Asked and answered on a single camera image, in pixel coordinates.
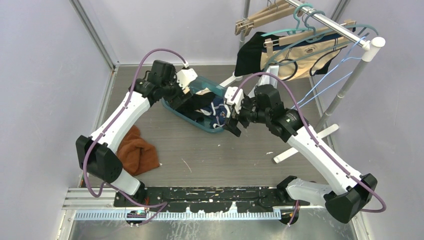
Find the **teal plastic hanger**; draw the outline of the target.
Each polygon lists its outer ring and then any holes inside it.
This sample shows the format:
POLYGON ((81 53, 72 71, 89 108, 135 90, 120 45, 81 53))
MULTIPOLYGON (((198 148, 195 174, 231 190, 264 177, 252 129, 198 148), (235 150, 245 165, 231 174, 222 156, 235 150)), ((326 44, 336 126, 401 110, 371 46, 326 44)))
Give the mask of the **teal plastic hanger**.
POLYGON ((266 32, 263 33, 261 36, 262 37, 267 37, 267 36, 271 36, 271 35, 276 35, 276 34, 280 34, 280 33, 288 33, 289 35, 291 34, 296 34, 298 31, 304 32, 307 31, 308 29, 303 27, 300 28, 300 24, 301 24, 301 20, 298 17, 298 13, 301 10, 301 8, 303 7, 309 7, 309 8, 313 8, 313 5, 311 5, 310 3, 303 3, 300 6, 296 7, 293 11, 293 18, 297 21, 296 27, 295 28, 286 28, 286 29, 280 29, 280 30, 275 30, 272 32, 266 32))

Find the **beige underwear navy trim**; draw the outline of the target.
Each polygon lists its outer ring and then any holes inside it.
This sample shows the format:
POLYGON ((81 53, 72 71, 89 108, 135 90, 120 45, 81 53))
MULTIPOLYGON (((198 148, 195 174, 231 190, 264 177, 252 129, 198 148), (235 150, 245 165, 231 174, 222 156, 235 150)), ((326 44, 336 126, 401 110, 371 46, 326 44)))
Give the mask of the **beige underwear navy trim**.
POLYGON ((337 34, 329 34, 315 42, 302 41, 292 47, 275 46, 272 53, 264 48, 261 53, 260 70, 278 66, 277 76, 283 81, 291 81, 325 75, 330 65, 350 41, 337 34))

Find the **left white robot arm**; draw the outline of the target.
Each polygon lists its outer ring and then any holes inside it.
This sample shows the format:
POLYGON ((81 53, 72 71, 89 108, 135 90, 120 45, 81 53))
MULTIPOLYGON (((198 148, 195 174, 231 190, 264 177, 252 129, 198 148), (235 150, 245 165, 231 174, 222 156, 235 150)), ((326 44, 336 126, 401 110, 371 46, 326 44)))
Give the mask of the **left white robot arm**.
POLYGON ((135 121, 153 104, 188 93, 189 84, 197 77, 188 65, 177 71, 173 64, 162 60, 155 60, 144 78, 136 77, 112 115, 89 136, 81 135, 76 140, 84 181, 95 176, 126 194, 133 206, 141 206, 146 200, 145 185, 124 169, 118 148, 135 121))

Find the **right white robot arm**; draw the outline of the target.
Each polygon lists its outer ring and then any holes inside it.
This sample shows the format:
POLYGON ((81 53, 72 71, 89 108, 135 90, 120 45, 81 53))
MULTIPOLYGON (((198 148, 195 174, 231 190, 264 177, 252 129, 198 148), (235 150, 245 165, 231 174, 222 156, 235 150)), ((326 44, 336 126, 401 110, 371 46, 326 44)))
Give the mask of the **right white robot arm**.
POLYGON ((224 102, 231 111, 224 122, 225 130, 239 137, 238 124, 244 128, 251 123, 264 124, 273 135, 302 154, 326 180, 326 184, 319 184, 293 175, 286 177, 276 187, 281 204, 304 201, 322 206, 334 219, 347 224, 370 202, 377 179, 342 160, 297 110, 284 107, 273 85, 260 85, 254 97, 248 97, 237 87, 228 87, 224 102))

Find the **wooden hangers at back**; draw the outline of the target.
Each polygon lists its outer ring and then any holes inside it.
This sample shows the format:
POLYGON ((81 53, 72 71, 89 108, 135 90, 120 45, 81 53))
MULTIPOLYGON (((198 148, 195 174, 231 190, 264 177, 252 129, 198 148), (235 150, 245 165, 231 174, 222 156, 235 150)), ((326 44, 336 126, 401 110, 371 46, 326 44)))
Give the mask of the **wooden hangers at back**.
POLYGON ((276 0, 253 15, 238 20, 235 23, 234 34, 236 36, 242 34, 246 37, 250 34, 252 29, 293 15, 294 11, 295 7, 289 4, 286 0, 276 0))

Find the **teal plastic basket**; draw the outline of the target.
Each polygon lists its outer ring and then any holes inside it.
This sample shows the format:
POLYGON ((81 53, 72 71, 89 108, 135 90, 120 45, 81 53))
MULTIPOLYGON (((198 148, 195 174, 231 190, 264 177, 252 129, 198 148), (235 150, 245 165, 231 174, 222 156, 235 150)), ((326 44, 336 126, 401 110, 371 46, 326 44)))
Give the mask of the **teal plastic basket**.
MULTIPOLYGON (((225 81, 221 82, 221 83, 216 83, 212 80, 209 80, 203 76, 199 76, 196 78, 196 80, 194 80, 193 82, 190 83, 189 88, 192 92, 192 94, 205 94, 207 92, 213 92, 216 96, 215 97, 220 97, 224 99, 224 95, 225 92, 227 90, 228 85, 230 85, 231 83, 233 83, 236 80, 235 77, 229 77, 228 79, 226 79, 225 81)), ((210 127, 210 118, 206 117, 203 121, 194 121, 189 119, 188 117, 182 115, 181 113, 177 112, 177 109, 171 109, 168 104, 165 102, 164 99, 160 100, 161 104, 165 107, 165 109, 167 109, 168 111, 172 112, 173 114, 175 114, 176 116, 180 117, 181 119, 187 121, 188 123, 202 129, 203 131, 207 132, 207 133, 219 133, 224 131, 223 127, 219 127, 217 129, 213 129, 210 127)))

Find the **brown towel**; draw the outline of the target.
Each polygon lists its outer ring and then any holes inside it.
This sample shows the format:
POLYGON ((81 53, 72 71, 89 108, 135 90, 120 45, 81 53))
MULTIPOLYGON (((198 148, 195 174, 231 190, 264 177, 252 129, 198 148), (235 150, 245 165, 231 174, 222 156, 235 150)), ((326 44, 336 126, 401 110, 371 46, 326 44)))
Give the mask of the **brown towel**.
POLYGON ((141 137, 133 125, 122 139, 116 152, 118 159, 131 176, 138 176, 160 167, 156 147, 141 137))

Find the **white clothes rack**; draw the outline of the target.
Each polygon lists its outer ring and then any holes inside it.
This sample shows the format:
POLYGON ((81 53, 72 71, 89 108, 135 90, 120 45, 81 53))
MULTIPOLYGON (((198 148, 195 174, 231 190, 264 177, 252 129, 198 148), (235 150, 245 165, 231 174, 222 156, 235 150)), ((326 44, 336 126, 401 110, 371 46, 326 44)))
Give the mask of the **white clothes rack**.
POLYGON ((323 11, 299 0, 279 0, 254 15, 239 20, 235 25, 235 34, 247 36, 252 29, 289 15, 297 22, 295 28, 268 33, 257 32, 240 47, 236 68, 232 77, 225 81, 225 85, 261 71, 275 73, 283 81, 319 74, 327 76, 330 62, 344 46, 360 46, 364 54, 356 68, 344 77, 345 84, 317 124, 318 136, 324 138, 338 129, 336 124, 330 127, 325 127, 325 124, 366 64, 373 60, 386 41, 380 36, 366 40, 365 30, 368 25, 362 24, 360 32, 355 33, 354 30, 358 27, 355 21, 338 24, 326 17, 323 11))

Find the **black underwear beige waistband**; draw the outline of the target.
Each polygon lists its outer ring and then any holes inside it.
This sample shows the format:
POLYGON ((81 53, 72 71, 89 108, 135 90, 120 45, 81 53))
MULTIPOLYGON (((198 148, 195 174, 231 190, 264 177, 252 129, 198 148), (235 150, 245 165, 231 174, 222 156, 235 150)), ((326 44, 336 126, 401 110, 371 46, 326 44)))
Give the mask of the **black underwear beige waistband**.
POLYGON ((195 122, 203 121, 212 115, 211 103, 215 97, 213 92, 194 94, 176 111, 195 122))

